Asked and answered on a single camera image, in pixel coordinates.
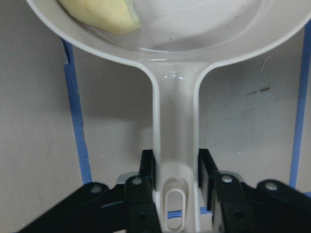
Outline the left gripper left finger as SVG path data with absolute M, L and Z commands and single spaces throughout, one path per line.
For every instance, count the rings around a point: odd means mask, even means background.
M 162 232 L 153 201 L 156 160 L 152 150 L 143 150 L 139 172 L 125 182 L 126 232 Z

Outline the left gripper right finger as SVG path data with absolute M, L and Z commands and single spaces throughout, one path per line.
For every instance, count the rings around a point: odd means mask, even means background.
M 258 222 L 241 182 L 220 172 L 207 149 L 199 149 L 198 181 L 215 233 L 256 233 Z

